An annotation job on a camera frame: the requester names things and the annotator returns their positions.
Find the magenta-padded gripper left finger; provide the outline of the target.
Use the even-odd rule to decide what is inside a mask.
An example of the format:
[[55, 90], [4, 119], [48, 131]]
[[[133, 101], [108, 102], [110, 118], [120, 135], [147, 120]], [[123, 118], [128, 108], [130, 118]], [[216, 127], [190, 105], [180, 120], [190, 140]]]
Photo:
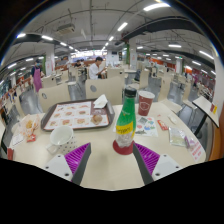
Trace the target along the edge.
[[91, 144], [84, 144], [66, 155], [57, 154], [44, 166], [44, 170], [80, 185], [90, 154]]

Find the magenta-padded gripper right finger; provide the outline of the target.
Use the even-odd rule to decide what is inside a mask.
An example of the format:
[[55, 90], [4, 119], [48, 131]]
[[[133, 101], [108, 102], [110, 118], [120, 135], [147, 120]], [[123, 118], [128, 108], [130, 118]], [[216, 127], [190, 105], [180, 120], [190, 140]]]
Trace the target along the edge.
[[182, 169], [168, 154], [159, 155], [138, 143], [133, 144], [133, 154], [145, 185]]

